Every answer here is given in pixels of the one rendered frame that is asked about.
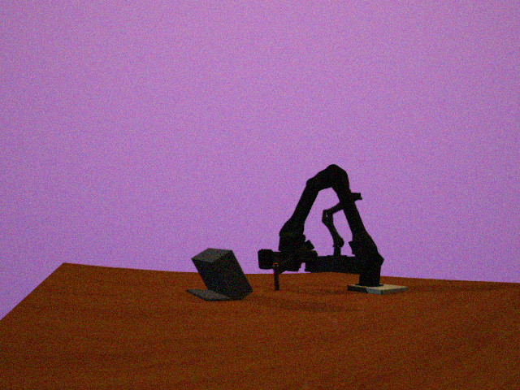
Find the dark red peg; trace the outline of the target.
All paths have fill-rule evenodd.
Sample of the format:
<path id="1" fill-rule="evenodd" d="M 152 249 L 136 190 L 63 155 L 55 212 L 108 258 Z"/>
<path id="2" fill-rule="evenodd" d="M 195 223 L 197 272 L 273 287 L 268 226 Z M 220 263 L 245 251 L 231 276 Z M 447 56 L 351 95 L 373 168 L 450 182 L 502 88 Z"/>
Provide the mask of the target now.
<path id="1" fill-rule="evenodd" d="M 275 285 L 275 291 L 280 290 L 280 282 L 279 282 L 279 271 L 278 271 L 278 263 L 274 263 L 274 285 Z"/>

